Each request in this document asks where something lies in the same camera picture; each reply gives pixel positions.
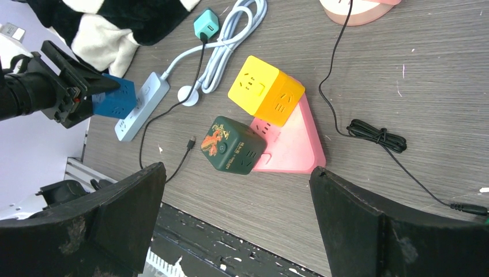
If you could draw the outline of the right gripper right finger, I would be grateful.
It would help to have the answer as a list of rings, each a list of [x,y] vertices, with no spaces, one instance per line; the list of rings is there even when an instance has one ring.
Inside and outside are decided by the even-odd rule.
[[[310,190],[333,276],[487,276],[488,226],[402,205],[323,167]]]

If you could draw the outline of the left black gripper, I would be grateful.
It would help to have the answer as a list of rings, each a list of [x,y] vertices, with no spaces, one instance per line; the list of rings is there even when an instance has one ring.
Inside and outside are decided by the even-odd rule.
[[[1,120],[41,111],[69,129],[93,115],[92,95],[120,88],[117,81],[79,63],[50,40],[42,43],[41,51],[59,74],[37,52],[25,72],[1,70]]]

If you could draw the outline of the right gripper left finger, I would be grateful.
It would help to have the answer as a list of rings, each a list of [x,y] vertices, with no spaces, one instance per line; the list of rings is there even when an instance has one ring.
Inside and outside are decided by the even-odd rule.
[[[164,193],[158,162],[26,219],[1,221],[2,276],[137,276]]]

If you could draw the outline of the blue cube socket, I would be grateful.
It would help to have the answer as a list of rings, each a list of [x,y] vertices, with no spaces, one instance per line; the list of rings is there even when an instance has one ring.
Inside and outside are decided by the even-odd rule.
[[[125,119],[137,105],[134,83],[130,80],[103,73],[103,76],[116,81],[120,87],[108,92],[92,95],[94,115]]]

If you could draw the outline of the dark green cube socket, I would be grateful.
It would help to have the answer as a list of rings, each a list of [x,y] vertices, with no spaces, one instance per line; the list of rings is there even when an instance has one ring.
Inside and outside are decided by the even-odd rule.
[[[201,151],[218,171],[248,175],[267,148],[251,127],[218,116],[201,143]]]

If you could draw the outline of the yellow cube socket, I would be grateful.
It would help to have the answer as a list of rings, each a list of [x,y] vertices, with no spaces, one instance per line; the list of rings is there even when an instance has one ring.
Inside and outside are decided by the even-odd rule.
[[[248,114],[282,127],[305,87],[273,65],[250,55],[228,91],[228,98]]]

